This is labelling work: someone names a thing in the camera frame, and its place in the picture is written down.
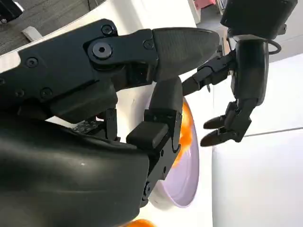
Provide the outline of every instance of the cable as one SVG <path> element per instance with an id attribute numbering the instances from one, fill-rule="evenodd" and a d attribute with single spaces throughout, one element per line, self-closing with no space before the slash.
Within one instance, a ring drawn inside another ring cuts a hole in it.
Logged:
<path id="1" fill-rule="evenodd" d="M 274 47 L 276 47 L 276 50 L 275 51 L 270 51 L 269 52 L 269 55 L 273 55 L 273 54 L 277 54 L 277 53 L 280 53 L 281 50 L 282 50 L 282 47 L 280 44 L 278 44 L 277 42 L 273 41 L 273 40 L 267 40 L 267 42 L 271 45 L 273 45 Z"/>
<path id="2" fill-rule="evenodd" d="M 89 4 L 89 11 L 91 11 L 91 7 L 90 7 L 90 1 L 87 0 L 87 3 Z"/>

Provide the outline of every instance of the gray carpet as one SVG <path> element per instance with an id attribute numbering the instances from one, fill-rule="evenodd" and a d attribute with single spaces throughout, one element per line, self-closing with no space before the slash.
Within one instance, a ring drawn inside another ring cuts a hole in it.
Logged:
<path id="1" fill-rule="evenodd" d="M 97 6 L 95 0 L 17 0 L 24 13 L 6 25 L 0 25 L 0 55 L 29 41 L 21 33 L 28 26 L 47 35 L 87 14 Z"/>

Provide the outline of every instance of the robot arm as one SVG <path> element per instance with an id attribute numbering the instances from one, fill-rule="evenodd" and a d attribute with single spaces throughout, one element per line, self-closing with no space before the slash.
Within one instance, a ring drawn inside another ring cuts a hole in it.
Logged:
<path id="1" fill-rule="evenodd" d="M 229 1 L 222 23 L 236 49 L 208 62 L 219 43 L 214 32 L 118 36 L 105 19 L 21 50 L 20 65 L 0 74 L 0 225 L 110 227 L 132 220 L 179 153 L 183 96 L 223 81 L 230 70 L 236 101 L 205 124 L 217 130 L 201 145 L 240 142 L 264 100 L 268 43 L 296 5 L 268 0 L 260 8 L 259 1 Z M 278 13 L 264 27 L 247 13 L 234 17 L 234 9 L 250 9 L 266 21 L 268 7 Z M 197 67 L 181 84 L 178 75 Z M 119 142 L 116 92 L 153 81 L 144 120 Z M 71 130 L 45 122 L 52 116 L 80 124 Z"/>

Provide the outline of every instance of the bolt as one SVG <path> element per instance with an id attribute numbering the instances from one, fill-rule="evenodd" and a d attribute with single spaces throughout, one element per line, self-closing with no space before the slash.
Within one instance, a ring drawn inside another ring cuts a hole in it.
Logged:
<path id="1" fill-rule="evenodd" d="M 103 35 L 110 35 L 113 33 L 113 28 L 111 27 L 111 25 L 104 25 L 102 26 L 101 31 Z"/>
<path id="2" fill-rule="evenodd" d="M 24 92 L 24 90 L 22 90 L 22 89 L 17 90 L 17 91 L 15 92 L 15 96 L 16 96 L 17 98 L 22 98 L 22 97 L 24 96 L 24 94 L 25 94 L 25 92 Z"/>
<path id="3" fill-rule="evenodd" d="M 34 68 L 38 65 L 38 60 L 36 58 L 29 58 L 27 59 L 26 64 L 29 68 Z"/>
<path id="4" fill-rule="evenodd" d="M 1 23 L 6 24 L 8 21 L 6 19 L 1 19 Z"/>
<path id="5" fill-rule="evenodd" d="M 145 40 L 143 46 L 146 50 L 152 50 L 154 47 L 153 40 L 152 39 Z"/>
<path id="6" fill-rule="evenodd" d="M 93 46 L 93 55 L 100 60 L 105 60 L 112 55 L 112 48 L 107 43 L 96 43 Z"/>
<path id="7" fill-rule="evenodd" d="M 5 84 L 5 79 L 0 78 L 0 85 L 3 85 L 3 84 Z"/>
<path id="8" fill-rule="evenodd" d="M 40 91 L 41 98 L 50 98 L 52 95 L 53 92 L 49 87 L 45 87 Z"/>
<path id="9" fill-rule="evenodd" d="M 151 184 L 149 182 L 146 182 L 144 188 L 144 195 L 148 196 L 150 193 L 151 193 Z"/>

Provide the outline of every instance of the orange fruit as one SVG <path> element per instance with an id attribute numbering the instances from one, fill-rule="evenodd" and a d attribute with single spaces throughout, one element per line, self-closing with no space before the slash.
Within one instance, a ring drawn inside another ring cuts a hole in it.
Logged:
<path id="1" fill-rule="evenodd" d="M 179 143 L 181 145 L 181 149 L 180 149 L 180 152 L 179 152 L 178 156 L 176 157 L 175 162 L 172 165 L 172 167 L 176 167 L 179 164 L 184 153 L 187 152 L 188 149 L 190 148 L 192 141 L 193 141 L 193 133 L 191 130 L 185 136 L 182 136 L 180 138 Z"/>
<path id="2" fill-rule="evenodd" d="M 179 141 L 181 145 L 181 150 L 172 167 L 176 167 L 178 165 L 184 153 L 187 152 L 187 150 L 190 148 L 191 142 L 193 140 L 193 134 L 191 131 L 191 127 L 193 123 L 194 121 L 190 109 L 187 103 L 183 101 L 182 124 L 181 124 L 180 141 Z"/>
<path id="3" fill-rule="evenodd" d="M 140 219 L 127 224 L 125 227 L 156 227 L 151 221 Z"/>

